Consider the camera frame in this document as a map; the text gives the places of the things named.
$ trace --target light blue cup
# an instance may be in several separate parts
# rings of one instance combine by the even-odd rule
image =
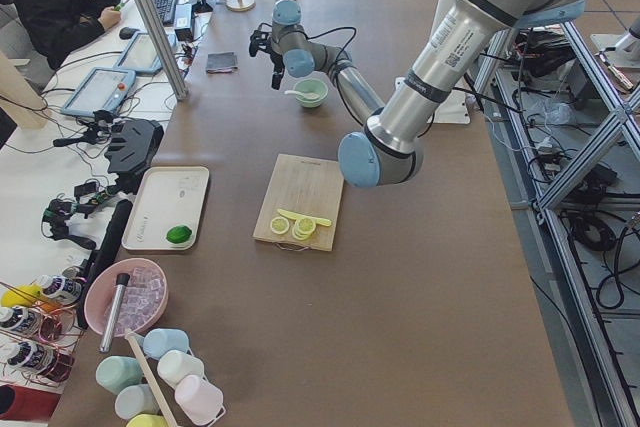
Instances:
[[[142,369],[133,357],[112,355],[100,362],[96,369],[96,382],[115,395],[141,381]]]
[[[180,329],[153,329],[144,337],[142,350],[152,359],[159,360],[170,350],[189,351],[189,337]]]

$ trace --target white cup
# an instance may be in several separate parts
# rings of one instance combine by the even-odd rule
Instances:
[[[116,397],[116,415],[123,420],[138,414],[157,414],[160,410],[148,384],[127,387]]]
[[[187,375],[204,377],[204,363],[180,350],[170,350],[158,362],[158,375],[175,389]]]
[[[221,415],[222,391],[197,375],[187,375],[180,381],[175,399],[196,425],[208,425]]]

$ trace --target tablet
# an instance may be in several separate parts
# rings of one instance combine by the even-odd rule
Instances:
[[[171,47],[176,45],[175,34],[167,34]],[[135,70],[138,75],[155,75],[160,69],[160,57],[147,32],[136,32],[131,37],[120,57],[116,61],[116,68]]]
[[[115,114],[135,81],[133,70],[96,67],[65,102],[60,113],[92,118],[97,110]]]

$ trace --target bottle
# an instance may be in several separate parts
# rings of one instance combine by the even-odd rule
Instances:
[[[0,362],[16,370],[40,375],[53,382],[67,380],[73,358],[33,340],[13,342],[0,348]]]
[[[42,325],[43,315],[21,305],[0,307],[0,329],[11,333],[32,337]]]
[[[42,295],[63,306],[75,304],[82,294],[82,284],[62,275],[41,275],[36,284],[42,287]]]

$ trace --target dark cloth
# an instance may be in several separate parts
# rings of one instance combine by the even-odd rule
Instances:
[[[98,17],[120,0],[15,0],[20,20],[35,49],[57,69],[72,51],[104,33]],[[88,22],[80,22],[80,17]]]

